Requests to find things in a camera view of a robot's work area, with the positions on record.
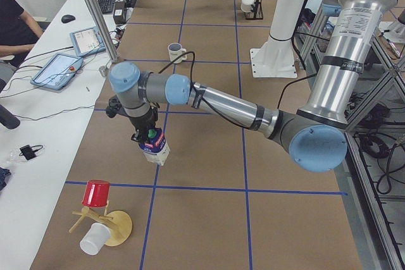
black shirt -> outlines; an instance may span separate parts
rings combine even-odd
[[[24,9],[15,0],[0,0],[0,46],[22,46],[35,44],[38,37],[30,27],[20,19]],[[23,56],[16,56],[15,65]]]

green bottle cap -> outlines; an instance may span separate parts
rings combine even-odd
[[[155,129],[149,129],[149,131],[147,132],[147,137],[149,139],[152,139],[156,136],[157,131]]]

coffee mug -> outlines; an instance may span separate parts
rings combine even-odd
[[[252,11],[253,4],[254,4],[254,0],[242,0],[240,9],[245,13],[250,13]]]
[[[177,42],[169,44],[169,46],[167,47],[167,50],[169,51],[170,61],[175,60],[177,57],[179,57],[180,55],[187,52],[187,50],[184,49],[182,47],[182,45]],[[183,60],[186,60],[186,59],[187,59],[187,55],[184,55],[184,56],[178,58],[175,61],[175,63],[181,63]]]

white mug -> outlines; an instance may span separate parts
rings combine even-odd
[[[245,13],[250,13],[252,11],[253,4],[254,4],[254,0],[242,0],[240,9]]]
[[[175,60],[175,58],[179,57],[180,55],[184,54],[187,52],[186,49],[182,47],[181,44],[178,44],[177,42],[174,42],[172,44],[169,44],[167,47],[167,50],[169,51],[169,57],[170,61]],[[175,63],[181,63],[183,60],[187,59],[187,55],[184,55],[183,57],[178,58]]]
[[[89,255],[96,255],[110,237],[111,231],[107,226],[94,223],[80,241],[80,248]]]

paper cup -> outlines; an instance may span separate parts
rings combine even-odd
[[[111,231],[107,226],[94,223],[80,241],[80,248],[89,255],[96,255],[110,237]]]
[[[245,13],[250,13],[252,11],[252,4],[254,4],[254,0],[242,0],[240,9]]]

